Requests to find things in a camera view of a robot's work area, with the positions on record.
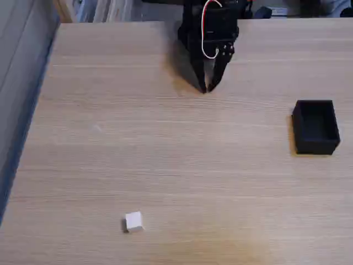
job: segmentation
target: open box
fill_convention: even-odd
[[[292,119],[297,154],[332,155],[340,143],[332,100],[298,100]]]

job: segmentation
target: black container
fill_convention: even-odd
[[[297,154],[332,155],[340,143],[332,100],[298,100],[292,119]]]

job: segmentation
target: white wire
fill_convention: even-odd
[[[222,4],[218,1],[218,0],[207,0],[207,2],[204,5],[204,8],[202,10],[202,16],[201,16],[201,50],[202,53],[208,58],[208,59],[215,59],[219,53],[219,48],[216,48],[216,54],[214,57],[210,57],[205,53],[204,50],[204,38],[205,38],[205,34],[204,34],[204,19],[205,19],[205,12],[206,12],[206,7],[210,2],[216,2],[220,7],[222,7]]]

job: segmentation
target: light wood tabletop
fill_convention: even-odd
[[[175,25],[61,25],[0,264],[352,264],[353,20],[239,27],[203,95]],[[298,99],[333,100],[333,156],[295,155]]]

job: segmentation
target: white cube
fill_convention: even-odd
[[[143,230],[141,212],[136,211],[134,213],[126,214],[125,219],[126,219],[126,230],[128,232]]]

